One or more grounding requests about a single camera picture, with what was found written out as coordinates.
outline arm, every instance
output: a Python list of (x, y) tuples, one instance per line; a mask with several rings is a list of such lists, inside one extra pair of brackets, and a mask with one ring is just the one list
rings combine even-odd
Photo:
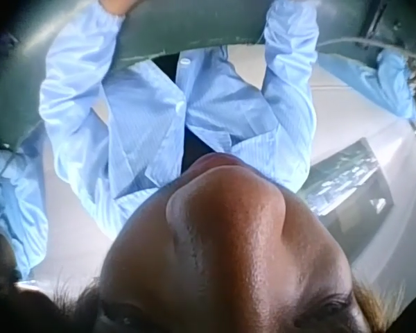
[(10, 240), (24, 279), (46, 256), (43, 139), (36, 130), (16, 154), (0, 150), (0, 170), (13, 157), (0, 176), (0, 233)]
[(378, 56), (378, 69), (335, 54), (320, 53), (318, 64), (380, 108), (406, 119), (416, 119), (416, 106), (408, 87), (405, 58), (385, 50)]
[(40, 89), (40, 116), (53, 147), (55, 171), (111, 238), (121, 225), (110, 197), (108, 129), (92, 106), (122, 21), (97, 2), (84, 9), (52, 44)]
[(276, 0), (267, 14), (264, 31), (267, 70), (262, 93), (279, 123), (277, 151), (286, 179), (297, 191), (309, 174), (316, 116), (309, 87), (319, 36), (315, 4)]

